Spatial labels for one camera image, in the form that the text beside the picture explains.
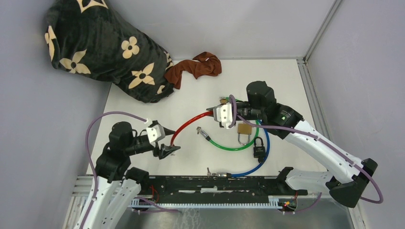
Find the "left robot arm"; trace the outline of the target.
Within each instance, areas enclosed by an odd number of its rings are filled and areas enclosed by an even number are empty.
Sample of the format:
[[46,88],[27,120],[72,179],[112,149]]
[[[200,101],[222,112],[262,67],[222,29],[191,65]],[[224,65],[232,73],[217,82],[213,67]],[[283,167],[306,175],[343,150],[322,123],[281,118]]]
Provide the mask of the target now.
[[179,147],[159,145],[158,141],[173,134],[175,131],[157,121],[146,128],[144,135],[138,135],[129,122],[114,124],[96,160],[91,192],[75,228],[114,229],[130,202],[150,188],[149,173],[130,167],[130,157],[150,151],[158,159],[166,158]]

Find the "red cable lock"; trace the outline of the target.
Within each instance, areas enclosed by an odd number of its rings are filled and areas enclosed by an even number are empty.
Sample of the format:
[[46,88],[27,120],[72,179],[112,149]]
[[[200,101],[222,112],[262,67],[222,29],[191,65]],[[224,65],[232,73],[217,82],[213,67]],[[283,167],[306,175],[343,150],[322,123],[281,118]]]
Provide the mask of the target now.
[[176,137],[179,135],[179,133],[185,129],[187,126],[189,126],[190,124],[192,124],[195,121],[198,121],[199,119],[206,117],[206,116],[213,116],[213,111],[206,111],[204,113],[201,113],[193,118],[191,118],[190,120],[186,121],[184,124],[182,124],[173,134],[173,136],[171,137],[171,141],[170,141],[170,145],[174,146],[174,140],[176,139]]

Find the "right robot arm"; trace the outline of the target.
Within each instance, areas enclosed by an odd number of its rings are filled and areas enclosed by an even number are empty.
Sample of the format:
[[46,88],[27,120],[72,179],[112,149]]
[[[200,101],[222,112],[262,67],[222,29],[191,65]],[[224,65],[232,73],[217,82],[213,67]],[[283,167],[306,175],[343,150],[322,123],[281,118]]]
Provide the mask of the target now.
[[359,200],[381,204],[383,194],[373,174],[378,164],[371,158],[360,159],[343,150],[318,132],[298,111],[277,102],[274,90],[264,81],[246,87],[247,101],[229,95],[232,122],[260,119],[268,133],[295,145],[326,168],[324,172],[303,171],[294,167],[282,170],[276,189],[282,195],[293,190],[328,193],[349,208]]

